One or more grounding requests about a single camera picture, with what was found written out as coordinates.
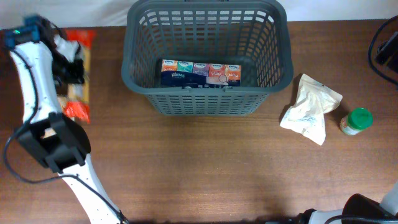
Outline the orange pasta package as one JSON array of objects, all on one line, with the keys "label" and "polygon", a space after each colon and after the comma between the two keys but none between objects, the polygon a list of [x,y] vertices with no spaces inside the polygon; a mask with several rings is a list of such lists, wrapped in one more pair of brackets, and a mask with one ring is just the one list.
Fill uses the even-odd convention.
[{"label": "orange pasta package", "polygon": [[96,36],[94,30],[67,29],[67,37],[81,44],[83,48],[84,84],[69,84],[66,95],[59,95],[63,113],[72,120],[90,124],[90,61],[91,46]]}]

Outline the blue tissue box pack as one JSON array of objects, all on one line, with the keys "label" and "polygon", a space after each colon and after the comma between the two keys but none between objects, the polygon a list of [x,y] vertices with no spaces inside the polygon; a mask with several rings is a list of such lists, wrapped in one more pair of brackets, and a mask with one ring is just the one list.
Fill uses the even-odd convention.
[{"label": "blue tissue box pack", "polygon": [[162,86],[215,88],[240,86],[242,66],[163,59],[160,64]]}]

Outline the grey plastic laundry basket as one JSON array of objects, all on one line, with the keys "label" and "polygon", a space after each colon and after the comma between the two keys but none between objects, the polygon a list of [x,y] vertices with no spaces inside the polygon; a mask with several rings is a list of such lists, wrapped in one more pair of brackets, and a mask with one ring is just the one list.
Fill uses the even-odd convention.
[{"label": "grey plastic laundry basket", "polygon": [[[167,86],[164,59],[240,65],[241,83]],[[162,114],[250,114],[293,75],[287,15],[277,1],[138,1],[128,11],[121,77]]]}]

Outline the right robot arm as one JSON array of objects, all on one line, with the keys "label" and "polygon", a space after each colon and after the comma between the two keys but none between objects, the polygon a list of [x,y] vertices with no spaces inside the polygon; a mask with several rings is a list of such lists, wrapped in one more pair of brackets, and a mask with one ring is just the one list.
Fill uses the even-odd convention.
[{"label": "right robot arm", "polygon": [[397,224],[397,184],[376,202],[361,194],[352,195],[339,210],[308,209],[290,219],[293,224]]}]

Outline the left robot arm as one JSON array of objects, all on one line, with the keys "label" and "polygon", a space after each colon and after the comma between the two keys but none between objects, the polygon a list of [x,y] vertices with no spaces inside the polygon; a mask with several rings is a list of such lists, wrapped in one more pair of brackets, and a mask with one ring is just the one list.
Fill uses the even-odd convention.
[{"label": "left robot arm", "polygon": [[28,184],[64,180],[91,223],[128,223],[96,175],[85,130],[63,113],[58,101],[56,87],[86,82],[84,46],[38,14],[25,17],[23,26],[7,30],[4,44],[17,68],[24,103],[22,125],[8,140],[17,140],[55,176],[22,177],[11,167],[4,149],[2,159],[8,171]]}]

